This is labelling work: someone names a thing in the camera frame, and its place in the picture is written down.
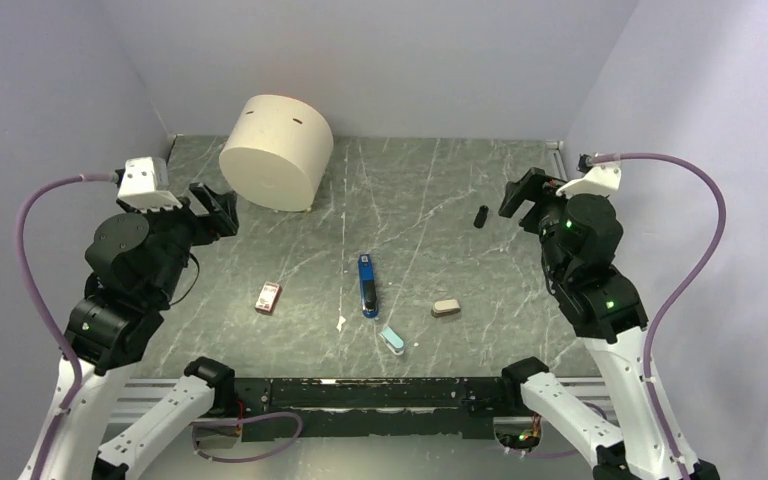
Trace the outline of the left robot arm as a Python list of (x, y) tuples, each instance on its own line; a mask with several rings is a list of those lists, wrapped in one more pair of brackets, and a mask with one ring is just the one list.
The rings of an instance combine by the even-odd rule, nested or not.
[(146, 347), (176, 301), (192, 248), (234, 236), (237, 197), (201, 183), (189, 187), (205, 213), (184, 197), (168, 208), (131, 206), (96, 230), (85, 258), (91, 267), (84, 296), (59, 328), (41, 316), (61, 351), (58, 381), (25, 479), (136, 479), (192, 422), (238, 410), (232, 368), (209, 358), (192, 361), (171, 391), (111, 440), (104, 435), (117, 401)]

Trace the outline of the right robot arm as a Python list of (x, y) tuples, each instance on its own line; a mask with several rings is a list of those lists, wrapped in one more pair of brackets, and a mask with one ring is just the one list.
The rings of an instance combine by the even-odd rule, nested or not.
[(716, 466), (690, 447), (645, 350), (648, 317), (639, 293), (613, 264), (623, 235), (607, 195), (572, 193), (567, 182), (531, 168), (505, 186), (501, 217), (532, 206), (520, 227), (538, 237), (546, 289), (598, 367), (617, 421), (602, 418), (535, 357), (502, 371), (510, 413), (530, 410), (587, 461), (596, 479), (716, 479)]

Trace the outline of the blue stapler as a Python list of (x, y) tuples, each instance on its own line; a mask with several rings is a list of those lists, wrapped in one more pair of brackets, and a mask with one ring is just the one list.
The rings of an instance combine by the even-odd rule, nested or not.
[(369, 254), (358, 258), (358, 274), (362, 313), (366, 318), (375, 318), (379, 313), (374, 266)]

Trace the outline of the light blue small case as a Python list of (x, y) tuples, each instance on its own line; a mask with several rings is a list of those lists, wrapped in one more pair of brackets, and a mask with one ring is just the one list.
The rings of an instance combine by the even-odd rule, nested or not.
[(400, 356), (404, 353), (405, 342), (392, 328), (383, 328), (379, 332), (379, 337), (394, 355)]

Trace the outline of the red white staple box sleeve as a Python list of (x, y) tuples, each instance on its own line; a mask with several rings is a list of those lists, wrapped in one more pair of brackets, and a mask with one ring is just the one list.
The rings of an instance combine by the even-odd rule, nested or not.
[(262, 286), (254, 309), (262, 314), (271, 315), (281, 295), (282, 287), (278, 283), (265, 282)]

